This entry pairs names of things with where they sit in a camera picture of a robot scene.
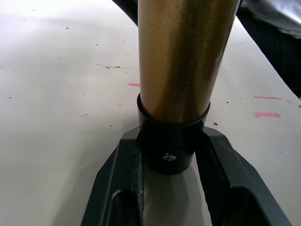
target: red marking line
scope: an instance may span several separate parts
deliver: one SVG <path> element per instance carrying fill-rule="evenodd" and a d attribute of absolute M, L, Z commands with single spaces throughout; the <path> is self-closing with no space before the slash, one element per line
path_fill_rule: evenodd
<path fill-rule="evenodd" d="M 262 99 L 276 99 L 276 100 L 281 100 L 278 97 L 262 97 L 262 96 L 254 96 L 255 98 L 262 98 Z"/>
<path fill-rule="evenodd" d="M 253 114 L 257 119 L 262 116 L 281 118 L 281 115 L 277 113 L 254 112 Z"/>
<path fill-rule="evenodd" d="M 129 83 L 128 85 L 129 86 L 140 86 L 140 84 L 137 84 L 137 83 Z"/>

